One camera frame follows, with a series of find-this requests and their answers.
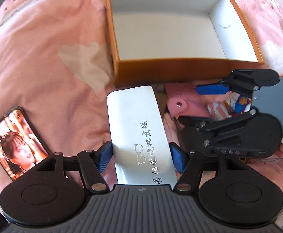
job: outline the screw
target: screw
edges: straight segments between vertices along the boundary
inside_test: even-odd
[[[91,186],[94,191],[104,191],[107,186],[103,183],[96,183]]]
[[[255,109],[252,109],[251,111],[249,111],[249,114],[253,116],[256,112],[257,111]]]
[[[189,184],[178,184],[176,188],[181,192],[186,192],[190,191],[192,186],[190,186]]]
[[[207,140],[205,140],[205,141],[204,141],[204,143],[203,143],[204,147],[209,146],[209,144],[210,144],[210,141],[209,141],[208,139],[207,139]]]

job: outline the pink object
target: pink object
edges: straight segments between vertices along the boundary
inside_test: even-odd
[[[206,107],[192,83],[169,83],[165,85],[168,96],[167,108],[172,117],[209,117]]]
[[[222,102],[212,102],[206,105],[211,118],[223,120],[230,117],[230,114]]]

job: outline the metal rivet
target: metal rivet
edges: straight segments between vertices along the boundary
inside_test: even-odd
[[[140,192],[145,192],[145,191],[147,191],[147,189],[145,188],[145,187],[140,187],[139,189],[137,189],[138,191],[140,191]]]
[[[189,184],[179,184],[176,188],[181,192],[186,192],[190,191],[192,187]]]
[[[94,191],[104,191],[107,186],[103,183],[96,183],[91,186]]]
[[[207,139],[207,140],[205,140],[205,141],[204,141],[204,143],[203,143],[204,147],[209,146],[209,144],[210,144],[210,141],[209,141],[208,139]]]
[[[251,111],[249,111],[249,114],[253,116],[256,112],[257,111],[255,109],[252,109]]]

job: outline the pink plastic part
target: pink plastic part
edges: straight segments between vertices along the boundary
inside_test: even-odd
[[[169,83],[165,85],[168,96],[167,108],[172,117],[209,117],[200,95],[191,83]]]

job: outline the black device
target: black device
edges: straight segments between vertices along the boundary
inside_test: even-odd
[[[283,79],[270,69],[235,69],[218,83],[198,85],[196,91],[200,94],[224,94],[233,91],[252,98],[251,110],[221,121],[180,116],[178,121],[185,126],[179,131],[181,147],[185,151],[195,150],[206,156],[271,156],[278,149],[283,137],[283,121],[280,118],[283,112],[278,110],[283,103],[278,103],[277,108],[269,106],[267,100],[260,98],[261,94],[266,99],[282,96],[275,96],[276,87],[281,81]]]
[[[112,156],[111,142],[76,157],[50,155],[2,191],[0,206],[10,222],[2,232],[282,232],[273,221],[283,194],[270,180],[233,156],[205,157],[174,143],[170,149],[183,173],[173,190],[157,184],[110,191],[100,173]],[[204,170],[217,177],[199,189]],[[65,171],[79,171],[84,189]]]

